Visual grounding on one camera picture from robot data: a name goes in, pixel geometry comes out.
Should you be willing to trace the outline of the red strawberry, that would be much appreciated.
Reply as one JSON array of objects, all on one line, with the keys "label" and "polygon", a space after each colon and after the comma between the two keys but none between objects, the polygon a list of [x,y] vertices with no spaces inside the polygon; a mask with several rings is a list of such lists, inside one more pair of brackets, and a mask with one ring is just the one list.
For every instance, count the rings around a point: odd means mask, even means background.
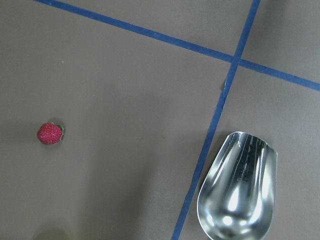
[{"label": "red strawberry", "polygon": [[43,145],[55,145],[63,140],[65,129],[53,122],[44,123],[37,131],[37,139]]}]

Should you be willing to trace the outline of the steel scoop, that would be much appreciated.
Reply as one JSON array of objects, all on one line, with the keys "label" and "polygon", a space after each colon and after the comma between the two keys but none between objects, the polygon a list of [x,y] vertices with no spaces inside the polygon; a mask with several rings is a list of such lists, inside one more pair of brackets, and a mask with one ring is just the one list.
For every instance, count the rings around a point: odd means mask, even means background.
[{"label": "steel scoop", "polygon": [[229,134],[197,197],[199,224],[211,240],[263,240],[272,223],[278,153],[246,132]]}]

